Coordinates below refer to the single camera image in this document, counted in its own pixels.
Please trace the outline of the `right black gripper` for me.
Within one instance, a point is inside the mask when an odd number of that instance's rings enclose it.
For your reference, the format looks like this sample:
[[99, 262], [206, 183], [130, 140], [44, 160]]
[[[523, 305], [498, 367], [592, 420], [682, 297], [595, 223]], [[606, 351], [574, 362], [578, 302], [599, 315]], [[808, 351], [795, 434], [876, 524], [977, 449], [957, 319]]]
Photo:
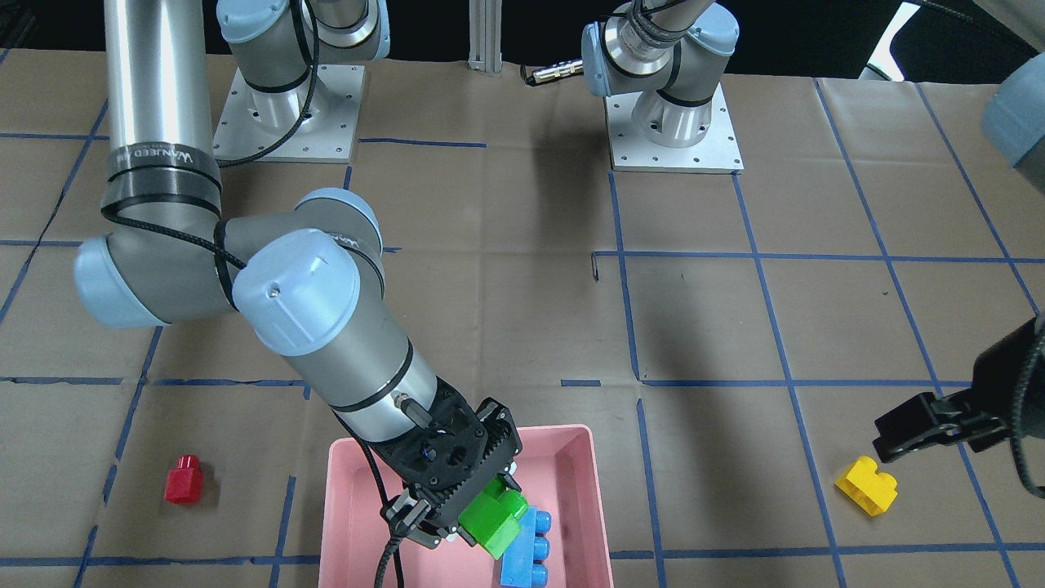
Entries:
[[460, 534], [456, 526], [435, 523], [456, 523], [489, 483], [500, 485], [500, 492], [522, 492], [514, 477], [522, 440], [506, 405], [486, 398], [474, 411], [442, 379], [428, 414], [425, 427], [415, 425], [369, 447], [407, 483], [408, 490], [382, 505], [392, 537], [436, 550]]

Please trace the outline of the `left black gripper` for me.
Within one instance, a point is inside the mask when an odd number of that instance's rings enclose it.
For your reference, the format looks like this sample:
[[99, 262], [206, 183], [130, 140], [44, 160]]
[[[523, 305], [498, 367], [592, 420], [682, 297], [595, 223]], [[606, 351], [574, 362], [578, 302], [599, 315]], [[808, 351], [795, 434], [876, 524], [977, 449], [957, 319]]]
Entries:
[[878, 460], [896, 458], [936, 446], [969, 443], [975, 453], [1009, 443], [1016, 477], [1034, 497], [1043, 486], [1034, 483], [1024, 439], [1044, 439], [1043, 316], [1026, 321], [990, 346], [975, 361], [974, 392], [936, 397], [919, 392], [874, 421]]

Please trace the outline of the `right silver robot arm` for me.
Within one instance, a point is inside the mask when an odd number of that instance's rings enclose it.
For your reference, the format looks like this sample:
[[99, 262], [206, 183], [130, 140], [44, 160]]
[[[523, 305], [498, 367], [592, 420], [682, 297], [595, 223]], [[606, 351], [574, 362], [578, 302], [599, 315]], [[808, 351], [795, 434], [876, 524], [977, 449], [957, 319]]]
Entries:
[[384, 239], [358, 194], [317, 189], [283, 215], [225, 219], [198, 1], [107, 1], [107, 194], [114, 230], [73, 266], [111, 328], [239, 312], [269, 350], [404, 483], [385, 503], [394, 543], [459, 536], [500, 558], [525, 514], [510, 410], [472, 409], [385, 305]]

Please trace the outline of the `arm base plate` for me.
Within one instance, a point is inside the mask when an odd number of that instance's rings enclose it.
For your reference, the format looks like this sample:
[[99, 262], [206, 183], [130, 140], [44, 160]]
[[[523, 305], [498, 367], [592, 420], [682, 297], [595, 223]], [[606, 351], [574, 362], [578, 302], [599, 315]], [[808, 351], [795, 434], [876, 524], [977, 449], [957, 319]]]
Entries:
[[604, 98], [618, 172], [740, 174], [745, 170], [722, 86], [709, 103], [672, 104], [656, 91]]
[[[367, 71], [362, 65], [322, 65], [309, 114], [279, 148], [262, 157], [265, 163], [350, 163]], [[251, 88], [236, 72], [225, 100], [213, 154], [238, 160], [261, 152], [283, 138], [298, 119], [309, 83], [283, 93]]]

